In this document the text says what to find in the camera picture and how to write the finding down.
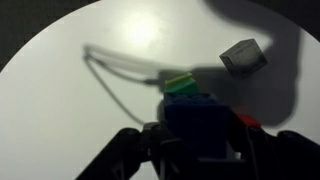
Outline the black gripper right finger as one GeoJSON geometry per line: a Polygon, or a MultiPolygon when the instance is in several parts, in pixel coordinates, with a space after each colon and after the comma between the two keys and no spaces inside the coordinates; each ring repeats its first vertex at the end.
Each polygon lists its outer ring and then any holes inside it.
{"type": "Polygon", "coordinates": [[[267,180],[263,159],[260,157],[261,147],[257,140],[261,127],[246,126],[238,114],[231,113],[227,122],[227,140],[241,159],[232,162],[232,175],[235,180],[267,180]]]}

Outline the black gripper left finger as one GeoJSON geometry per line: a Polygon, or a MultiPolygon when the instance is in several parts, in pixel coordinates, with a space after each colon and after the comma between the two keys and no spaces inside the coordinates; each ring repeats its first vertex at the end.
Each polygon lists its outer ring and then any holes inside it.
{"type": "Polygon", "coordinates": [[[159,180],[194,180],[198,173],[198,160],[186,144],[165,125],[147,123],[142,130],[143,147],[147,159],[159,180]]]}

